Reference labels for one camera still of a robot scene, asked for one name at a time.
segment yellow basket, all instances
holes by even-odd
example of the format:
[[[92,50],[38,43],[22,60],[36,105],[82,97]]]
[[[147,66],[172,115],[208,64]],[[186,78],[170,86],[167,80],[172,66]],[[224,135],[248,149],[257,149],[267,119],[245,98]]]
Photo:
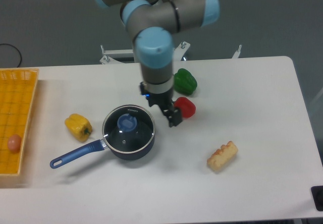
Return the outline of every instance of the yellow basket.
[[[0,70],[0,175],[18,175],[27,136],[39,69]],[[8,138],[18,134],[21,149],[8,150]]]

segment blue pan handle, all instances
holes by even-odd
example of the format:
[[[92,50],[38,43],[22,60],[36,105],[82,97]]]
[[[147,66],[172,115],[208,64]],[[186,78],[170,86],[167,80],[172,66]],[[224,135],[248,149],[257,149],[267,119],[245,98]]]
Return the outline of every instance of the blue pan handle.
[[[82,147],[79,147],[71,152],[68,152],[58,158],[53,159],[50,161],[50,167],[52,169],[57,169],[58,167],[61,167],[73,160],[78,159],[79,157],[82,157],[88,153],[91,152],[98,152],[103,151],[104,147],[102,146],[101,140],[96,140],[94,142],[90,142]]]

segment bell pepper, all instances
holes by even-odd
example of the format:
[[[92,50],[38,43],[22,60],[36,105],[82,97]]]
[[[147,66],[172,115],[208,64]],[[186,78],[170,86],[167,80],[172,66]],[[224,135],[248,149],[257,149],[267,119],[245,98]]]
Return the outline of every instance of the bell pepper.
[[[71,114],[70,117],[66,118],[65,125],[80,142],[85,142],[92,132],[89,120],[79,114]]]
[[[197,87],[193,75],[186,69],[179,69],[174,75],[174,89],[184,95],[191,95]]]
[[[188,98],[179,97],[175,103],[174,107],[181,109],[183,118],[190,118],[196,112],[196,106]]]

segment green bell pepper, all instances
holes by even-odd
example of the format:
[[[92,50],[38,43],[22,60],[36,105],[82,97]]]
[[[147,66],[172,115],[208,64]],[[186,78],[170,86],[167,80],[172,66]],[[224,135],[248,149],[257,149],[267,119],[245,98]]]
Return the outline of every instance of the green bell pepper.
[[[191,95],[197,87],[197,82],[193,75],[186,69],[179,69],[174,75],[174,89],[185,95]]]

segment black cable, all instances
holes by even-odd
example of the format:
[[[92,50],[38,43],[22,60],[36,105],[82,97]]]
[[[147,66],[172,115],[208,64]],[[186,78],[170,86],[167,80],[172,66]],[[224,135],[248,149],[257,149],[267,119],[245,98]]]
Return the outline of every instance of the black cable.
[[[21,56],[21,52],[19,51],[19,49],[18,49],[18,48],[16,48],[15,46],[13,46],[13,45],[9,44],[9,43],[0,43],[0,46],[11,46],[11,47],[13,47],[15,50],[17,50],[17,52],[19,53],[19,56],[20,56],[20,61],[19,61],[19,64],[18,64],[17,68],[18,68],[18,67],[20,67],[21,62],[22,62],[22,56]]]

